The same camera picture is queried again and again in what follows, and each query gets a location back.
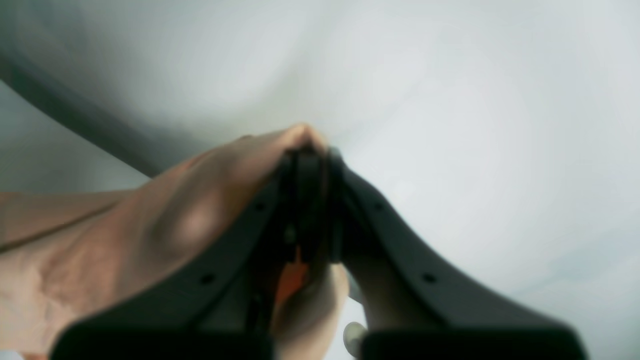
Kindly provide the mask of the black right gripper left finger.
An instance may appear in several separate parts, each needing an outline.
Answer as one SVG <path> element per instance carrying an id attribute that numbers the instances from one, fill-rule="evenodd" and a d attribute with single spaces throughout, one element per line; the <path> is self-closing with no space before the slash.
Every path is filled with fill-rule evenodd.
<path id="1" fill-rule="evenodd" d="M 279 360 L 270 336 L 286 264 L 326 264 L 326 161 L 289 150 L 206 251 L 145 292 L 78 322 L 53 360 Z"/>

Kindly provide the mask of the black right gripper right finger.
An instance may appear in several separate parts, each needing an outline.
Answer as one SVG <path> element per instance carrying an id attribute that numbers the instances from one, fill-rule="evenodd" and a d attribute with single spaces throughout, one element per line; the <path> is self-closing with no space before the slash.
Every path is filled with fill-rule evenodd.
<path id="1" fill-rule="evenodd" d="M 329 257 L 359 285 L 362 360 L 585 360 L 571 326 L 502 296 L 445 260 L 373 185 L 327 153 Z"/>

